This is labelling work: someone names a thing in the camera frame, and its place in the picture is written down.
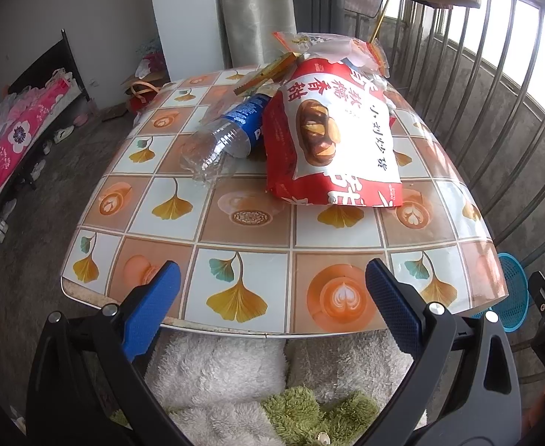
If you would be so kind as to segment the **red white chestnut snack bag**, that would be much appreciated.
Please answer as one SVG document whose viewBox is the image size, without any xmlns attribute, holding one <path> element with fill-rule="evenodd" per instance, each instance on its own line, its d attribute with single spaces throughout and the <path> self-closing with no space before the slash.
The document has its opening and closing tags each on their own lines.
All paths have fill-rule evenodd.
<svg viewBox="0 0 545 446">
<path fill-rule="evenodd" d="M 297 65 L 264 109 L 267 189 L 295 204 L 401 206 L 390 109 L 368 78 L 326 58 Z"/>
</svg>

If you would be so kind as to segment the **clear Pepsi plastic bottle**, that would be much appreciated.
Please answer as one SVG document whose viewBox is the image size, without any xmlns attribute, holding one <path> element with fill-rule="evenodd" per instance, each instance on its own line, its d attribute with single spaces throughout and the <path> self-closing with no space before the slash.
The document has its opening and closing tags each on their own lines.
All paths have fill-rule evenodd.
<svg viewBox="0 0 545 446">
<path fill-rule="evenodd" d="M 247 158 L 262 136 L 262 119 L 271 97 L 255 94 L 204 125 L 181 148 L 180 166 L 193 179 L 214 178 L 226 157 Z"/>
</svg>

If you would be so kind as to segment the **clear orange snack wrapper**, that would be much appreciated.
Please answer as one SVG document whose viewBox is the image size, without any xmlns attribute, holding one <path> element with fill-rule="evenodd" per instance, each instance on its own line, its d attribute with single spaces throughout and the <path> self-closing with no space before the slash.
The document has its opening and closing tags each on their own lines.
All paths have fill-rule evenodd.
<svg viewBox="0 0 545 446">
<path fill-rule="evenodd" d="M 333 33 L 274 31 L 272 37 L 286 51 L 319 56 L 330 62 L 345 61 L 365 74 L 390 76 L 390 65 L 379 40 L 362 41 L 356 37 Z"/>
</svg>

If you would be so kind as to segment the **yellow gold snack packet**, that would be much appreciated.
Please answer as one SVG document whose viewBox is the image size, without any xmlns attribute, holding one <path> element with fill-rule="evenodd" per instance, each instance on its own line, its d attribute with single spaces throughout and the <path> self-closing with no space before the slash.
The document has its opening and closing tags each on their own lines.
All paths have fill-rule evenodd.
<svg viewBox="0 0 545 446">
<path fill-rule="evenodd" d="M 287 52 L 264 68 L 251 72 L 234 87 L 234 95 L 242 96 L 250 93 L 268 81 L 281 82 L 295 66 L 300 56 L 301 54 L 296 52 Z"/>
</svg>

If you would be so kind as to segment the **blue plastic basket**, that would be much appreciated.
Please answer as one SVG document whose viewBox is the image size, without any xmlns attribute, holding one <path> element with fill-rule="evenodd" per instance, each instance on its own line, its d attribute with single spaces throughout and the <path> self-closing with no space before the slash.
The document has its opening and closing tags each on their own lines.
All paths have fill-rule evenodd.
<svg viewBox="0 0 545 446">
<path fill-rule="evenodd" d="M 489 307 L 488 310 L 479 312 L 474 318 L 479 318 L 485 313 L 495 313 L 506 333 L 515 332 L 523 325 L 528 314 L 530 293 L 529 280 L 519 261 L 509 253 L 499 253 L 498 259 L 502 266 L 503 278 L 509 295 Z"/>
</svg>

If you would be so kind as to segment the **green plush toy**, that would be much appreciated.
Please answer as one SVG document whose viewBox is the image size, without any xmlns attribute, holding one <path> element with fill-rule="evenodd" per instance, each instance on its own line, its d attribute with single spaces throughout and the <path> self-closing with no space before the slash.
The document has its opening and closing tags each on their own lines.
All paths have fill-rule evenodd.
<svg viewBox="0 0 545 446">
<path fill-rule="evenodd" d="M 260 406 L 285 445 L 354 445 L 380 412 L 363 392 L 322 405 L 306 387 L 286 389 Z"/>
</svg>

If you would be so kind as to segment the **ginkgo patterned tablecloth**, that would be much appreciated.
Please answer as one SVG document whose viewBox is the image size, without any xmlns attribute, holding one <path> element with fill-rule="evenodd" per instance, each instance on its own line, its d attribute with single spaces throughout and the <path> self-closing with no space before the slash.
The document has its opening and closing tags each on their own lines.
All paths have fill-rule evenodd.
<svg viewBox="0 0 545 446">
<path fill-rule="evenodd" d="M 66 296 L 120 302 L 177 263 L 169 326 L 304 336 L 379 329 L 364 283 L 380 259 L 400 282 L 451 312 L 505 299 L 502 266 L 474 199 L 418 114 L 391 99 L 394 151 L 404 186 L 394 210 L 293 206 L 265 190 L 251 157 L 231 176 L 195 181 L 183 145 L 243 68 L 166 85 L 115 154 L 79 220 L 61 273 Z"/>
</svg>

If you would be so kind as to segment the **metal balcony railing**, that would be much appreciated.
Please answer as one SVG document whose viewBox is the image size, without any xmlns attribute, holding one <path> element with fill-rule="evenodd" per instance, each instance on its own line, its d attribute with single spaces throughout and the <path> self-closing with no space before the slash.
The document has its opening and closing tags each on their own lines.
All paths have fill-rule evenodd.
<svg viewBox="0 0 545 446">
<path fill-rule="evenodd" d="M 381 6 L 345 0 L 345 31 L 370 37 Z M 378 37 L 407 127 L 435 136 L 457 237 L 545 275 L 545 0 L 390 0 Z"/>
</svg>

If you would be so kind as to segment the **bed with pink bedding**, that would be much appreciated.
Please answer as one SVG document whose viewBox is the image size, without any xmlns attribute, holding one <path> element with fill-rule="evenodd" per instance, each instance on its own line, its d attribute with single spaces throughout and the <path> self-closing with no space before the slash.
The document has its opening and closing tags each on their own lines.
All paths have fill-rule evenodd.
<svg viewBox="0 0 545 446">
<path fill-rule="evenodd" d="M 47 138 L 54 122 L 90 96 L 65 30 L 11 85 L 0 102 L 0 206 L 5 192 L 25 174 L 26 159 Z"/>
</svg>

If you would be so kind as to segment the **red gift bag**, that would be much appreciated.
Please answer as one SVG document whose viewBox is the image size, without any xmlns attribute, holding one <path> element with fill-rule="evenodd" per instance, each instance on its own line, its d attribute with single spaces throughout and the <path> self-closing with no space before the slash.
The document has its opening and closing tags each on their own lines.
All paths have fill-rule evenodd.
<svg viewBox="0 0 545 446">
<path fill-rule="evenodd" d="M 145 81 L 133 81 L 128 88 L 130 98 L 126 104 L 130 113 L 145 109 L 159 93 L 159 87 Z"/>
</svg>

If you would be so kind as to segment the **pile of clothes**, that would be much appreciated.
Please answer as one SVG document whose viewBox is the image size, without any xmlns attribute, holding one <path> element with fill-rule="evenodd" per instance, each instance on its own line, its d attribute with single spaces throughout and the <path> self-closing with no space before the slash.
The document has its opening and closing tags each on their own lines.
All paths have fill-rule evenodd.
<svg viewBox="0 0 545 446">
<path fill-rule="evenodd" d="M 134 71 L 136 78 L 146 78 L 152 72 L 164 71 L 166 67 L 165 54 L 159 37 L 141 44 L 138 47 L 139 63 Z"/>
</svg>

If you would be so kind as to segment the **dark grey cabinet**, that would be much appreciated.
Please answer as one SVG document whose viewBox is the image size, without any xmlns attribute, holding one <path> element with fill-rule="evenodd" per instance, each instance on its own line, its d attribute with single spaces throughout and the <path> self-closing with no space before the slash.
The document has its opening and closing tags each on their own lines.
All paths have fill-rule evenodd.
<svg viewBox="0 0 545 446">
<path fill-rule="evenodd" d="M 293 0 L 298 32 L 341 34 L 344 0 Z"/>
</svg>

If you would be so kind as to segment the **grey curtain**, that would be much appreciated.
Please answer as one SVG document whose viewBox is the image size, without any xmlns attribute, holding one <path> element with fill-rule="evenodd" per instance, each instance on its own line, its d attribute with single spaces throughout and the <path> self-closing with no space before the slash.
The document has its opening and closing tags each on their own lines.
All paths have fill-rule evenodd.
<svg viewBox="0 0 545 446">
<path fill-rule="evenodd" d="M 276 31 L 297 30 L 293 0 L 219 0 L 235 67 L 263 65 L 281 54 Z"/>
</svg>

